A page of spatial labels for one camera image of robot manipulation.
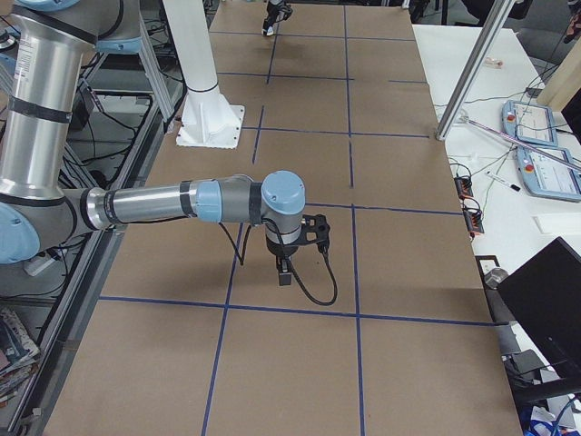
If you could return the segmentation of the black laptop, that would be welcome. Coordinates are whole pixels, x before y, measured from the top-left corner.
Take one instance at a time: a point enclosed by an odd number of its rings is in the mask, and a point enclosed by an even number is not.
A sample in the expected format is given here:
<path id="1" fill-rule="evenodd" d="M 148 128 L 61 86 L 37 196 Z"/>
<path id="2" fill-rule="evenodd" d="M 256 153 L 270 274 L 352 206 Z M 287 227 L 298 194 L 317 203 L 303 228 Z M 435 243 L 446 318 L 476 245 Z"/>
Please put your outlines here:
<path id="1" fill-rule="evenodd" d="M 510 274 L 498 293 L 562 378 L 580 374 L 580 255 L 557 237 Z"/>

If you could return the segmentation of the teach pendant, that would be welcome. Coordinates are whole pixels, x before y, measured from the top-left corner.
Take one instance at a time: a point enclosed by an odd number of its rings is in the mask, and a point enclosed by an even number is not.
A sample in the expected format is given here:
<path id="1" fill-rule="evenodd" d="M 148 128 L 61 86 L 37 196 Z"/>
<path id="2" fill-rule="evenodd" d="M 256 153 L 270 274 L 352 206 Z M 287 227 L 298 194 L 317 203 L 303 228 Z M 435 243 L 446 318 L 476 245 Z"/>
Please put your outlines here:
<path id="1" fill-rule="evenodd" d="M 580 172 L 519 146 L 517 167 L 523 184 L 535 197 L 580 202 Z"/>
<path id="2" fill-rule="evenodd" d="M 505 132 L 523 143 L 558 146 L 556 124 L 548 106 L 508 100 L 502 108 Z"/>

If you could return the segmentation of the black marker pen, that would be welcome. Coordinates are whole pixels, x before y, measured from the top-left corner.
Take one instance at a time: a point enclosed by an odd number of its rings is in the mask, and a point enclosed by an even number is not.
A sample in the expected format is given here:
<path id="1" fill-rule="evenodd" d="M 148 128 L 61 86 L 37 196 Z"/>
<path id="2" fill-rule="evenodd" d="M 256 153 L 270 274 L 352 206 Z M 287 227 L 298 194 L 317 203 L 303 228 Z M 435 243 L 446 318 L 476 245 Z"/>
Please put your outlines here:
<path id="1" fill-rule="evenodd" d="M 516 185 L 515 183 L 511 183 L 505 179 L 503 179 L 502 177 L 498 176 L 495 173 L 492 172 L 486 172 L 486 176 L 488 176 L 491 180 L 500 183 L 506 187 L 508 187 L 509 189 L 515 191 L 515 192 L 520 192 L 521 191 L 521 187 Z"/>

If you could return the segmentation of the silver metal cylinder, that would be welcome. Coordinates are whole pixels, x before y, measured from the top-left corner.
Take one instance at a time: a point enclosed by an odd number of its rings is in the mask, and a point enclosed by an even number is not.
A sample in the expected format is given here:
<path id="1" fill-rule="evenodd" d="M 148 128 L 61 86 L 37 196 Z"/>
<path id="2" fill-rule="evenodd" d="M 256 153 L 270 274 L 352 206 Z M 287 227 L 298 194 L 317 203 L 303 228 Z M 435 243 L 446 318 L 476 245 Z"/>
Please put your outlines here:
<path id="1" fill-rule="evenodd" d="M 508 272 L 500 267 L 490 269 L 484 274 L 484 284 L 487 289 L 496 290 L 509 276 Z"/>

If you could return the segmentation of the aluminium frame post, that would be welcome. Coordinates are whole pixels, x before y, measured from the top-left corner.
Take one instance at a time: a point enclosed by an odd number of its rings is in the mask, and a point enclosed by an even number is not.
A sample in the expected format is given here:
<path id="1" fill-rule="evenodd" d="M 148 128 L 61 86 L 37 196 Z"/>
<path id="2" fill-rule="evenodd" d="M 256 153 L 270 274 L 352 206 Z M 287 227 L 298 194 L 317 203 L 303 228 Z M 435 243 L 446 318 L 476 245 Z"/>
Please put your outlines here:
<path id="1" fill-rule="evenodd" d="M 439 121 L 435 132 L 437 140 L 446 140 L 452 124 L 459 116 L 460 110 L 468 97 L 468 93 L 476 81 L 478 71 L 484 64 L 484 60 L 494 44 L 498 33 L 503 28 L 514 3 L 515 1 L 513 0 L 497 0 L 492 5 L 488 18 L 482 26 L 454 91 L 446 105 L 444 114 Z"/>

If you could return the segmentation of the upper teach pendant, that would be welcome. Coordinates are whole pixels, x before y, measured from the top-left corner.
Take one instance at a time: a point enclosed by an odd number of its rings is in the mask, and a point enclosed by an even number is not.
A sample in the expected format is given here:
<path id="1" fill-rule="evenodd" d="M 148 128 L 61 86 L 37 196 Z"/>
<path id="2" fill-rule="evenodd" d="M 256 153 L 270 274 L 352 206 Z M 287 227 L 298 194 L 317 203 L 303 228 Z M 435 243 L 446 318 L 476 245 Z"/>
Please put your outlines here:
<path id="1" fill-rule="evenodd" d="M 508 100 L 502 108 L 505 132 L 523 143 L 558 146 L 556 124 L 548 106 Z"/>

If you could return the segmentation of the orange black connector lower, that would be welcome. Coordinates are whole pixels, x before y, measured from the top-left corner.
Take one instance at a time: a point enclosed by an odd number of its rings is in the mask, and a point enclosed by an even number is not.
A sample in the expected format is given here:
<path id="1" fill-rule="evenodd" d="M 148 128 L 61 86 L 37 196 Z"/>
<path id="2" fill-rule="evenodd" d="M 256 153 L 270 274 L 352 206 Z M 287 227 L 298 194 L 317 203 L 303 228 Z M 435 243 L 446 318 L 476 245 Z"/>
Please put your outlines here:
<path id="1" fill-rule="evenodd" d="M 462 207 L 462 213 L 468 233 L 474 237 L 485 233 L 482 210 L 476 207 Z"/>

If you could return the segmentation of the orange black connector upper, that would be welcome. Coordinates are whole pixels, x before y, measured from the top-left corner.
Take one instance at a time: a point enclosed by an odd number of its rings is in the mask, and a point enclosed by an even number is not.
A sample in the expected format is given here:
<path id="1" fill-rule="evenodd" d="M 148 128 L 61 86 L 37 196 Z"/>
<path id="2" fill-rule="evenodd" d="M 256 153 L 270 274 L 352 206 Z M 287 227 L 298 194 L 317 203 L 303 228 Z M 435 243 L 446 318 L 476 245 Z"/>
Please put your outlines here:
<path id="1" fill-rule="evenodd" d="M 469 176 L 457 176 L 454 178 L 458 198 L 465 200 L 473 197 L 472 181 Z"/>

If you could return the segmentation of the orange black connector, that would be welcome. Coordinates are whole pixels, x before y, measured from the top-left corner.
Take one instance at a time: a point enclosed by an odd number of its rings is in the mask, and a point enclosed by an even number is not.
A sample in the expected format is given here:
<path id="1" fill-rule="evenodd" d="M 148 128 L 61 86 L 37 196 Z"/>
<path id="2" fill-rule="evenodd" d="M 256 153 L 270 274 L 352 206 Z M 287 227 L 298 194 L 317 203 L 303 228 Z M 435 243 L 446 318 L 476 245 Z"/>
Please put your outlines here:
<path id="1" fill-rule="evenodd" d="M 476 207 L 462 207 L 462 213 L 468 233 L 474 237 L 485 233 L 482 210 Z"/>
<path id="2" fill-rule="evenodd" d="M 469 176 L 457 176 L 454 178 L 458 198 L 465 200 L 473 197 L 472 181 Z"/>

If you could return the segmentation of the lower teach pendant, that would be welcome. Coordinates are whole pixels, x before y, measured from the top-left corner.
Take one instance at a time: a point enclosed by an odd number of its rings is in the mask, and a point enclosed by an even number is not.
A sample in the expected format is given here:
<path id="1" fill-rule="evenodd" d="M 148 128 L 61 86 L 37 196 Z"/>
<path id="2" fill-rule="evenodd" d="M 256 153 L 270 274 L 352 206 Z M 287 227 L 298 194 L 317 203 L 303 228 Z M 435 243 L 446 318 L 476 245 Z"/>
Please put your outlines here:
<path id="1" fill-rule="evenodd" d="M 523 184 L 535 197 L 580 202 L 580 172 L 519 146 L 517 167 Z"/>

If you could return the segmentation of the brown paper table cover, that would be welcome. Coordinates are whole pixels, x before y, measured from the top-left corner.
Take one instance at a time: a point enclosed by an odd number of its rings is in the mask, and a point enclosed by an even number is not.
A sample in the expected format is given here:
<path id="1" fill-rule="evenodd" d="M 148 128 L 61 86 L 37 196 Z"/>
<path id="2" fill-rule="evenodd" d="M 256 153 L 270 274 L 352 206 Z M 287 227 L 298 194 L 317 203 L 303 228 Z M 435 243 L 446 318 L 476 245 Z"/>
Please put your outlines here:
<path id="1" fill-rule="evenodd" d="M 517 435 L 517 413 L 408 14 L 297 5 L 272 38 L 223 4 L 212 50 L 247 109 L 233 150 L 164 139 L 149 185 L 286 169 L 330 223 L 279 286 L 212 223 L 123 233 L 48 435 Z"/>

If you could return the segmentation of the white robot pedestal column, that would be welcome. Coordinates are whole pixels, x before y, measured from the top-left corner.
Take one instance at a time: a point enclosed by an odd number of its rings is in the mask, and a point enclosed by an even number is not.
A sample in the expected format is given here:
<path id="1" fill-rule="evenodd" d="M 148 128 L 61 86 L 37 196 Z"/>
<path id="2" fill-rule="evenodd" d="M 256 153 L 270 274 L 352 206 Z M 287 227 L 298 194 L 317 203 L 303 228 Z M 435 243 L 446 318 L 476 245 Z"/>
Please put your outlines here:
<path id="1" fill-rule="evenodd" d="M 236 148 L 245 108 L 230 104 L 220 90 L 203 2 L 168 0 L 162 4 L 187 89 L 176 143 Z"/>

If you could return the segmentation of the stack of magazines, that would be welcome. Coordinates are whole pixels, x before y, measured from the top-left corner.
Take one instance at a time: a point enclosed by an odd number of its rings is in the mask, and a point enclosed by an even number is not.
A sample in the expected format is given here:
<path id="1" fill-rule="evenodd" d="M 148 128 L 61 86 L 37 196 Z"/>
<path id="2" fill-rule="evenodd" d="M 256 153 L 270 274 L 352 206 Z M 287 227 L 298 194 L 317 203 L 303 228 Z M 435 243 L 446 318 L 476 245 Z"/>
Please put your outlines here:
<path id="1" fill-rule="evenodd" d="M 40 348 L 12 309 L 1 307 L 1 406 L 37 369 Z"/>

